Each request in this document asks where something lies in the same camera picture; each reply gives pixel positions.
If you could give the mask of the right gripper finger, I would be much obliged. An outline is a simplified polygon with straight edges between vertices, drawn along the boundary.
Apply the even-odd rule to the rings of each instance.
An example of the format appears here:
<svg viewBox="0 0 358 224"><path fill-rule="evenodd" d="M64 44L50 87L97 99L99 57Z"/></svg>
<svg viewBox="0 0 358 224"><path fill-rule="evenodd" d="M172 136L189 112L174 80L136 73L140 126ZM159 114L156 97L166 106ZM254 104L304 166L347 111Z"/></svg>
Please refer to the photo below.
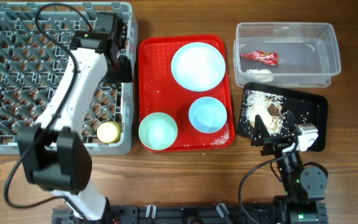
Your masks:
<svg viewBox="0 0 358 224"><path fill-rule="evenodd" d="M292 136L295 133L296 127L300 124L294 113L288 110L280 115L280 119L282 121L280 135L283 137Z"/></svg>
<svg viewBox="0 0 358 224"><path fill-rule="evenodd" d="M265 139L265 138L271 138L271 135L265 126L262 117L258 114L255 116L254 119L254 134L253 139L259 140L259 139Z"/></svg>

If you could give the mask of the brown food scraps with rice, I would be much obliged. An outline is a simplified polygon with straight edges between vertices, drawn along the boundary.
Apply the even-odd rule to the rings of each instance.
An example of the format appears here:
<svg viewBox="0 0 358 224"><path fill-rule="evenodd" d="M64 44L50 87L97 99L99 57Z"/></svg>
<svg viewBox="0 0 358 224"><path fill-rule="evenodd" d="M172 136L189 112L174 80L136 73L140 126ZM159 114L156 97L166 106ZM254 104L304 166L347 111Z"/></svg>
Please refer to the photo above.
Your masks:
<svg viewBox="0 0 358 224"><path fill-rule="evenodd" d="M291 110L300 124L312 123L310 112L306 108L291 107L292 98L275 95L272 93L246 90L244 92L239 124L237 132L244 137L252 138L254 134L254 119L260 115L272 137L283 137L280 135L282 121L280 115Z"/></svg>

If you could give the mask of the white napkin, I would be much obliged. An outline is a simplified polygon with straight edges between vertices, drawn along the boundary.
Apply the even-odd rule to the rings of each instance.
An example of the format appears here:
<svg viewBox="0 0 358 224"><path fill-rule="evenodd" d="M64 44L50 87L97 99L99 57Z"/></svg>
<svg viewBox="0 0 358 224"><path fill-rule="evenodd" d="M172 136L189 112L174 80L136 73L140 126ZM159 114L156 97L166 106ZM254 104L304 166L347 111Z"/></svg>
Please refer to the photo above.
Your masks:
<svg viewBox="0 0 358 224"><path fill-rule="evenodd" d="M261 83L267 83L273 80L272 72L269 69L248 69L246 74Z"/></svg>

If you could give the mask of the small light blue bowl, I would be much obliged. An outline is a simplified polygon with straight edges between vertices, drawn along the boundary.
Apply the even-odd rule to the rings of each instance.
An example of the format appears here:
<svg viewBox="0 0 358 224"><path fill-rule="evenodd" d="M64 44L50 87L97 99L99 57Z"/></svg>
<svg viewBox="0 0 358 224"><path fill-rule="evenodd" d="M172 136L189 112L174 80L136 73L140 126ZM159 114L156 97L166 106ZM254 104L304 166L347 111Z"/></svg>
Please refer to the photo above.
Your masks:
<svg viewBox="0 0 358 224"><path fill-rule="evenodd" d="M211 134L223 128L227 120L227 111L218 99L205 96L191 104L188 117L197 131Z"/></svg>

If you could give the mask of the yellow plastic cup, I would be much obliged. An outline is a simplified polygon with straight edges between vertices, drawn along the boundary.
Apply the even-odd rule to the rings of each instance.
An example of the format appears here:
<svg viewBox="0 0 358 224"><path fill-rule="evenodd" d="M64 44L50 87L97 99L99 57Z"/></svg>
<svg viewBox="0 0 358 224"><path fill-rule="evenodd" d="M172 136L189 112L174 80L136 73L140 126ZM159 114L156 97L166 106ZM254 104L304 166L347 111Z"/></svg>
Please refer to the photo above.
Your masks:
<svg viewBox="0 0 358 224"><path fill-rule="evenodd" d="M119 142L122 127L115 121L108 121L98 126L96 131L98 139L106 144Z"/></svg>

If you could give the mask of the red snack wrapper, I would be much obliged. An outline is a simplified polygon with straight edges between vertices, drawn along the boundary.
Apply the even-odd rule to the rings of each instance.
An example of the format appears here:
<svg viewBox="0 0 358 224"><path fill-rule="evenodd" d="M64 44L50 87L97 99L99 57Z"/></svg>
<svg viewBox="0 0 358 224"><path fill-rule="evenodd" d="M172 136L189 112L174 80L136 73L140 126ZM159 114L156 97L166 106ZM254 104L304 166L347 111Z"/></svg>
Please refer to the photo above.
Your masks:
<svg viewBox="0 0 358 224"><path fill-rule="evenodd" d="M256 50L249 53L240 54L240 58L255 60L270 66L278 65L278 55L275 52L263 52Z"/></svg>

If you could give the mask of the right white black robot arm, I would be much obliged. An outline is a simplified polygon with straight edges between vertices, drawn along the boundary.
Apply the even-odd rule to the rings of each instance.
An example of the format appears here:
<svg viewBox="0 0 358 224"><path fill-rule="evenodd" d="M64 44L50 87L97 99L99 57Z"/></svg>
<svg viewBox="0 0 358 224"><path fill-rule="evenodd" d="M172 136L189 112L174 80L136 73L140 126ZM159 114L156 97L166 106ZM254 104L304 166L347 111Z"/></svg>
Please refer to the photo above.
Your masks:
<svg viewBox="0 0 358 224"><path fill-rule="evenodd" d="M273 137L261 116L254 119L252 146L262 146L262 156L274 156L285 195L275 196L269 214L260 223L327 223L325 190L328 171L316 162L302 162L300 152L306 151L317 139L318 129L312 123L301 124L294 114L287 113L290 135Z"/></svg>

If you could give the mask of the black rectangular waste tray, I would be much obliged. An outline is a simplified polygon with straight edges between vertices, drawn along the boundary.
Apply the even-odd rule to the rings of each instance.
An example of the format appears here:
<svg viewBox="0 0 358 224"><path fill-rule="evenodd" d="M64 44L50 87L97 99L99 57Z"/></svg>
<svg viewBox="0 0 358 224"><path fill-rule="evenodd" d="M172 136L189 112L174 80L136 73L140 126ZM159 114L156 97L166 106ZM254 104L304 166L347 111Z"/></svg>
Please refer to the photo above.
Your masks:
<svg viewBox="0 0 358 224"><path fill-rule="evenodd" d="M326 98L260 83L250 82L244 86L239 112L238 134L247 138L252 137L254 128L251 123L257 115L254 106L259 105L260 109L266 109L270 105L268 101L282 109L282 114L277 119L277 128L274 128L272 124L265 125L271 136L285 137L290 134L287 111L291 111L301 124L312 123L318 129L318 137L309 147L309 150L316 152L324 150L328 116Z"/></svg>

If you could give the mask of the clear plastic waste bin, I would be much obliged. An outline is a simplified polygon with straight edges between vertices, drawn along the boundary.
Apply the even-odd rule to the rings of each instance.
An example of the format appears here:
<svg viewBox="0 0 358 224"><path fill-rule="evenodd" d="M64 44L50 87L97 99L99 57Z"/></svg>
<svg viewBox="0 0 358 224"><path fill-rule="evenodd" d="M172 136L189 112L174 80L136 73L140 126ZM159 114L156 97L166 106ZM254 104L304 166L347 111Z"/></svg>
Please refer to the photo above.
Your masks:
<svg viewBox="0 0 358 224"><path fill-rule="evenodd" d="M240 58L252 51L275 52L278 65ZM233 50L236 84L256 82L248 69L269 69L273 80L264 84L290 88L324 88L341 72L334 28L319 22L241 22Z"/></svg>

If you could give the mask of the grey plastic dishwasher rack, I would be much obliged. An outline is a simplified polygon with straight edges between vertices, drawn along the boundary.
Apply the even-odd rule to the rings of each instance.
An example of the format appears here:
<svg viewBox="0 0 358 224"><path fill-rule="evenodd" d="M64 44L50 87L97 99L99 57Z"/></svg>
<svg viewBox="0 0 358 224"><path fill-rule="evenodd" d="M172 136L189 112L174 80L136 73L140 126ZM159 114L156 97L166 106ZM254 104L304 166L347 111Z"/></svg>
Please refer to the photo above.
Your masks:
<svg viewBox="0 0 358 224"><path fill-rule="evenodd" d="M127 2L0 2L0 154L19 152L19 128L35 124L65 73L61 46L103 12L122 18L120 54L135 62L138 25Z"/></svg>

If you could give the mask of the spilled rice on tray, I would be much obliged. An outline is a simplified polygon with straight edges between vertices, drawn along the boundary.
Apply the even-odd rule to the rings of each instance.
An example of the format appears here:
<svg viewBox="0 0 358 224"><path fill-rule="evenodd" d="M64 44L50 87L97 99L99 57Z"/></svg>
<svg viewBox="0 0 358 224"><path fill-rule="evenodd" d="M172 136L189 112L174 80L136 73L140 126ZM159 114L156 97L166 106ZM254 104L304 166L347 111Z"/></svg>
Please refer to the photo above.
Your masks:
<svg viewBox="0 0 358 224"><path fill-rule="evenodd" d="M202 133L193 130L184 135L183 147L185 149L215 149L225 147L232 138L233 127L226 123L215 133Z"/></svg>

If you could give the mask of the red plastic serving tray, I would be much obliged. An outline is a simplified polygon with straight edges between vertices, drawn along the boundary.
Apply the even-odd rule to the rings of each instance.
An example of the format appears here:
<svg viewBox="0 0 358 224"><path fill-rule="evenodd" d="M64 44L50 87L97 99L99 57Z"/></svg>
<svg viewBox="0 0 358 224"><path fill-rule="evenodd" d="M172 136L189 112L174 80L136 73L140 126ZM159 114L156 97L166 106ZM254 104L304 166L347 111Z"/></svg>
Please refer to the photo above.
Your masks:
<svg viewBox="0 0 358 224"><path fill-rule="evenodd" d="M235 138L234 116L229 77L225 75L220 84L204 92L190 91L180 86L172 76L171 61L175 52L192 42L204 42L216 47L225 56L224 42L217 35L186 35L173 37L153 37L142 41L138 48L138 84L139 84L139 118L155 112L169 114L178 126L176 141L165 151L178 152L187 150L183 147L184 135L195 128L191 125L188 111L198 98L210 96L218 99L226 108L226 123L232 125L233 134L228 147Z"/></svg>

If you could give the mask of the light green bowl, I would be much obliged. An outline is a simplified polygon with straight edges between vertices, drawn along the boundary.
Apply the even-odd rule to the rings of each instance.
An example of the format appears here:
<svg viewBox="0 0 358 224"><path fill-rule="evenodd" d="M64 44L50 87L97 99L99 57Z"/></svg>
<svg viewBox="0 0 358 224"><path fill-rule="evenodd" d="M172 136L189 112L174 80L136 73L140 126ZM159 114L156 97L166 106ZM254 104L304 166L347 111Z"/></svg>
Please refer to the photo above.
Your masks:
<svg viewBox="0 0 358 224"><path fill-rule="evenodd" d="M151 113L140 122L140 141L145 147L153 151L169 148L176 141L177 136L178 126L169 114Z"/></svg>

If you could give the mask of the large light blue plate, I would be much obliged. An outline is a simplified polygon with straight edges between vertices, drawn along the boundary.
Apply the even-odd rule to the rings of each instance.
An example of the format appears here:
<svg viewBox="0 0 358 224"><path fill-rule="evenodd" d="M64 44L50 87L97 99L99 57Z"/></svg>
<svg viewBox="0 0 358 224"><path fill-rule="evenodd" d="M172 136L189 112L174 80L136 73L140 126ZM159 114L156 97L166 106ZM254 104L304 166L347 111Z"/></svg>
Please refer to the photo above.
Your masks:
<svg viewBox="0 0 358 224"><path fill-rule="evenodd" d="M180 47L173 55L170 67L173 78L180 86L196 92L212 90L226 74L222 53L203 42Z"/></svg>

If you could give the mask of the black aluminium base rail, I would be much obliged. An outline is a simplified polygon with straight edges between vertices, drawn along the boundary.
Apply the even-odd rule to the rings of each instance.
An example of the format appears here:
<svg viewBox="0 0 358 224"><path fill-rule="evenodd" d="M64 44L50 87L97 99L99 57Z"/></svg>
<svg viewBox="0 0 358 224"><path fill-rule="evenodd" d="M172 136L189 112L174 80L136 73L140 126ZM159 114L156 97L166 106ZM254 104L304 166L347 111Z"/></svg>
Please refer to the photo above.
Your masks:
<svg viewBox="0 0 358 224"><path fill-rule="evenodd" d="M248 203L244 206L247 215L240 207L228 205L205 207L115 205L110 208L111 213L105 223L329 223L324 203L300 204L299 206L294 204Z"/></svg>

